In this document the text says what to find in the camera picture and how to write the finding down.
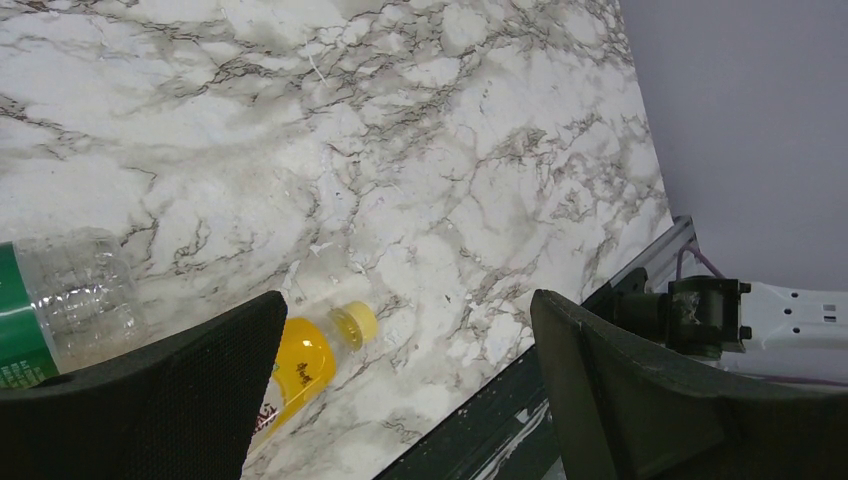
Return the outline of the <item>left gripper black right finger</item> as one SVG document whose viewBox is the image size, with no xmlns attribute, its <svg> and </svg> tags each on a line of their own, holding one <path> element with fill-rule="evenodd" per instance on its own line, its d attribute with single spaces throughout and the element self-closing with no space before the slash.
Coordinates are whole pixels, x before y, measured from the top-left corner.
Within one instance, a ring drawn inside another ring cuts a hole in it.
<svg viewBox="0 0 848 480">
<path fill-rule="evenodd" d="M 724 372 L 539 290 L 530 315 L 570 479 L 843 479 L 847 396 Z"/>
</svg>

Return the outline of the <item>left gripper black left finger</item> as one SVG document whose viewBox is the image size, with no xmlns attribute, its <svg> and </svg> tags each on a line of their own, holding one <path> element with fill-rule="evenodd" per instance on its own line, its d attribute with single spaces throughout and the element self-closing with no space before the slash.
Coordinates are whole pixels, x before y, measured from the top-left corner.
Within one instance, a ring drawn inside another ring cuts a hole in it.
<svg viewBox="0 0 848 480">
<path fill-rule="evenodd" d="M 5 479 L 237 479 L 283 333 L 266 292 L 100 364 L 1 394 Z"/>
</svg>

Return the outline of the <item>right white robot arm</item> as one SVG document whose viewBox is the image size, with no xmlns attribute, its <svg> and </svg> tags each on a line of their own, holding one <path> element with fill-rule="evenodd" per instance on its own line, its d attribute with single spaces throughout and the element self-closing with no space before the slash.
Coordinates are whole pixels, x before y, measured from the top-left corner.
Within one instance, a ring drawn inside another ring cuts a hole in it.
<svg viewBox="0 0 848 480">
<path fill-rule="evenodd" d="M 846 350 L 847 296 L 696 275 L 650 292 L 645 269 L 602 291 L 600 318 L 679 354 L 718 360 L 786 348 Z"/>
</svg>

